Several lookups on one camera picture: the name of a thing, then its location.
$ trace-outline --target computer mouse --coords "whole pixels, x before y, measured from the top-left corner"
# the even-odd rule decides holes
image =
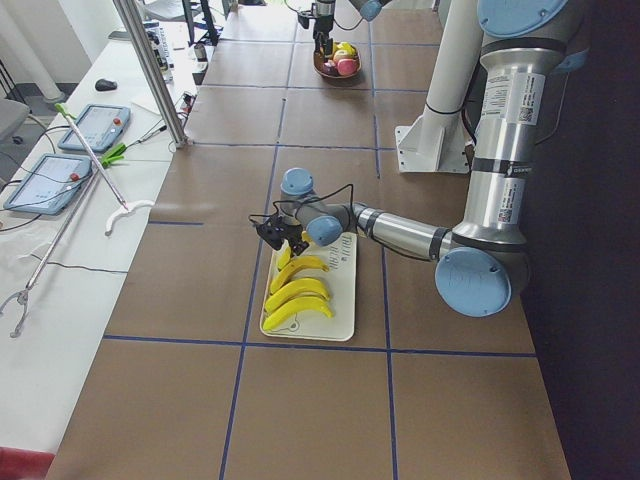
[[[115,90],[116,88],[118,88],[118,83],[108,78],[100,78],[96,82],[96,90],[99,92],[107,92],[109,90]]]

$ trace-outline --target banana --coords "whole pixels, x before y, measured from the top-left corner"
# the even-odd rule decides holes
[[[299,278],[287,283],[271,295],[267,301],[264,302],[264,309],[270,314],[283,303],[298,295],[316,296],[324,298],[325,300],[329,300],[331,297],[322,280],[318,280],[317,278]]]
[[[282,323],[284,323],[288,318],[304,310],[315,310],[329,318],[333,317],[331,307],[329,307],[329,304],[325,299],[320,297],[297,297],[289,300],[271,315],[266,317],[262,324],[262,328],[264,330],[273,330],[282,325]]]
[[[278,258],[278,271],[282,270],[289,263],[289,260],[291,260],[291,247],[287,244],[282,255]]]
[[[289,263],[287,263],[285,267],[280,271],[280,273],[276,275],[276,278],[274,278],[271,282],[271,285],[269,285],[269,293],[273,295],[278,290],[280,290],[285,283],[291,280],[291,277],[293,277],[296,273],[307,268],[324,270],[325,272],[329,271],[329,267],[327,267],[327,265],[320,258],[314,255],[296,257]]]
[[[313,242],[306,230],[302,232],[302,240],[307,242],[308,244],[311,244]],[[284,250],[282,251],[282,255],[280,255],[280,257],[278,258],[278,271],[282,270],[285,265],[289,263],[289,260],[291,260],[291,247],[289,246],[289,244],[287,244],[287,246],[284,247]]]

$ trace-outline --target chair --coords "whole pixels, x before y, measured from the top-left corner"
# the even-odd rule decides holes
[[[155,0],[149,2],[143,0],[138,3],[141,14],[145,17],[161,22],[185,22],[189,32],[189,45],[195,43],[194,17],[202,13],[207,24],[207,33],[213,45],[217,43],[218,34],[214,27],[214,21],[209,10],[208,0],[195,2],[192,0]]]
[[[29,107],[24,103],[0,99],[0,142],[12,136],[29,115]],[[7,183],[0,177],[0,186]]]

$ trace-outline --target table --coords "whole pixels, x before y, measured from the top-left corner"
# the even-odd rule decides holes
[[[428,11],[336,31],[363,60],[336,85],[288,10],[229,16],[49,480],[569,478],[519,301],[463,317],[433,264],[360,241],[351,340],[259,330],[271,255],[246,217],[287,168],[460,221],[468,178],[399,175],[393,138],[422,111],[440,35]]]
[[[175,52],[174,82],[168,85],[174,101],[183,92],[195,93],[186,51]],[[96,92],[101,77],[117,80],[118,89]],[[153,102],[133,47],[109,41],[86,76],[68,99],[79,113],[87,103],[129,106],[131,123],[121,140],[129,144],[160,120],[160,115],[132,102]],[[51,126],[66,125],[58,115]],[[55,143],[65,130],[54,130]],[[108,169],[126,198],[155,200],[173,156],[171,138],[163,132],[132,147],[124,160]],[[30,168],[51,146],[42,138],[23,163]],[[18,170],[15,179],[23,178]],[[0,317],[0,446],[55,453],[66,429],[96,349],[123,285],[126,272],[145,229],[149,210],[119,220],[110,238],[104,228],[118,204],[103,180],[81,207],[53,262],[85,266],[49,265],[31,291],[22,336],[9,338],[22,307],[12,301]],[[11,193],[7,187],[0,202]],[[42,217],[23,228],[0,233],[0,298],[24,288],[38,260],[54,237],[66,213]],[[1,212],[4,228],[22,224],[31,214]]]

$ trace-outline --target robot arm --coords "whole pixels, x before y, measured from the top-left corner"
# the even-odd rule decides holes
[[[480,63],[488,78],[464,218],[452,231],[362,204],[325,204],[311,174],[292,169],[281,185],[281,214],[259,225],[258,233],[274,248],[289,240],[299,254],[306,248],[303,229],[321,246],[343,231],[358,232],[437,261],[436,286],[454,310],[482,317],[505,308],[529,279],[518,223],[545,78],[558,66],[571,66],[576,57],[567,55],[569,43],[581,38],[577,33],[590,7],[589,0],[545,4],[541,9],[538,2],[478,2],[484,30]],[[584,58],[582,52],[577,58]]]
[[[454,242],[448,228],[361,203],[326,204],[313,189],[311,173],[303,168],[288,170],[280,188],[278,212],[263,224],[255,224],[258,234],[272,248],[279,249],[286,239],[299,255],[308,246],[302,239],[303,230],[320,246],[330,245],[343,232],[358,233],[416,259],[439,261],[438,291],[454,310],[476,317],[502,310],[526,284],[524,254],[498,258]]]
[[[360,16],[368,22],[378,16],[382,7],[391,0],[349,0],[358,10]],[[309,28],[310,20],[314,21],[313,39],[315,51],[323,52],[326,56],[333,51],[333,39],[329,36],[333,29],[336,0],[315,0],[310,10],[298,11],[298,23],[305,30]]]

